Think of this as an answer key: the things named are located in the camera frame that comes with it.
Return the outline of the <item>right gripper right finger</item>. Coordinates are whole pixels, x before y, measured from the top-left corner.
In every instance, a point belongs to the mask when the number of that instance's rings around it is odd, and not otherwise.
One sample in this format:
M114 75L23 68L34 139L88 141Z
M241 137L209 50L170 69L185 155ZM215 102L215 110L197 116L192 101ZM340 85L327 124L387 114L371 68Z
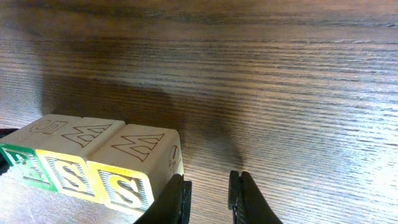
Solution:
M249 172L230 172L228 209L233 213L233 224L282 224Z

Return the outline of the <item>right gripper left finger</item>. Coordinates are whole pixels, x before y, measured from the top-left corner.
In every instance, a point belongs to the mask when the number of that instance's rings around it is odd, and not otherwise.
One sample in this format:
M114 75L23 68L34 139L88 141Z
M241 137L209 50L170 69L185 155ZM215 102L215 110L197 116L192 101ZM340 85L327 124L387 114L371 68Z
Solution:
M147 211L134 224L189 224L192 182L174 174Z

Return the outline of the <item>yellow S block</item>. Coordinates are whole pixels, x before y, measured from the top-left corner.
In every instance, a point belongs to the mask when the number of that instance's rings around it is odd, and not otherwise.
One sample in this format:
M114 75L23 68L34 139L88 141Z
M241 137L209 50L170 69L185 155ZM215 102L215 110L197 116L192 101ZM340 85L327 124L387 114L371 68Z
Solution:
M84 117L68 124L39 146L35 152L57 190L68 196L101 203L86 162L125 125L120 120Z
M183 174L178 131L129 124L87 160L94 190L111 209L140 217L174 174Z

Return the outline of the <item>green letter R block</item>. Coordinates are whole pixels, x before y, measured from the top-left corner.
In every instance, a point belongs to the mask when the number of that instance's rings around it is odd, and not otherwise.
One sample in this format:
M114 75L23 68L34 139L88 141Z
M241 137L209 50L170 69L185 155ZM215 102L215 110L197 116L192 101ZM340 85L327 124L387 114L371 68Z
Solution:
M35 150L79 119L78 116L47 114L1 138L1 154L16 171L21 182L57 191L57 187Z

